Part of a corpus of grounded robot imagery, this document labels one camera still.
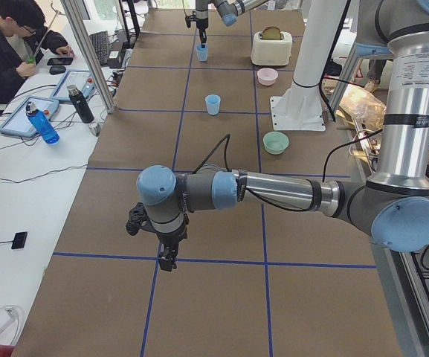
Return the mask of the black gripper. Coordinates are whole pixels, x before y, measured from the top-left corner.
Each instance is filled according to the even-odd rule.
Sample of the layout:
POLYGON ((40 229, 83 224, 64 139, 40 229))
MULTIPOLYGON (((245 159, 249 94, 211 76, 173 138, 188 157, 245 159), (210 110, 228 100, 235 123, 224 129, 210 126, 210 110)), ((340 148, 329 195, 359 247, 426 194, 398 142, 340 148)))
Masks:
POLYGON ((159 267, 162 271, 173 271, 177 269, 178 244, 187 238, 188 224, 189 218, 185 213, 178 214, 168 222, 156 222, 139 202, 129 211, 126 231, 131 236, 136 235, 139 230, 156 234, 163 244, 163 250, 157 256, 159 267))
POLYGON ((196 23, 196 28, 199 30, 201 48, 206 48, 208 29, 208 11, 207 10, 194 10, 190 15, 184 17, 187 27, 191 27, 191 23, 196 23))

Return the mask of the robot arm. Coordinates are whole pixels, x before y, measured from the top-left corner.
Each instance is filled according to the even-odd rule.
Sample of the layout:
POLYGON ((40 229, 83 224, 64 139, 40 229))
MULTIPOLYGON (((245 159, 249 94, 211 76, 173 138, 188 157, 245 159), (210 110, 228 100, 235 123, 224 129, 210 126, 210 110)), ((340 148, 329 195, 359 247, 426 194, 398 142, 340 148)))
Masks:
POLYGON ((358 51, 393 55, 376 171, 364 184, 281 178, 199 165, 175 174, 155 165, 137 178, 139 203, 126 224, 131 235, 156 234, 158 264, 176 267, 188 213, 232 208, 245 197, 294 212, 320 211, 368 234, 392 251, 429 244, 429 1, 362 1, 358 51))
POLYGON ((264 3, 266 3, 266 0, 236 0, 232 3, 225 0, 196 0, 195 10, 191 15, 185 16, 185 22, 188 28, 191 27, 192 22, 196 23, 196 28, 199 31, 201 47, 205 48, 207 43, 207 29, 209 26, 208 7, 210 4, 213 4, 223 23, 229 27, 236 22, 239 16, 264 3))

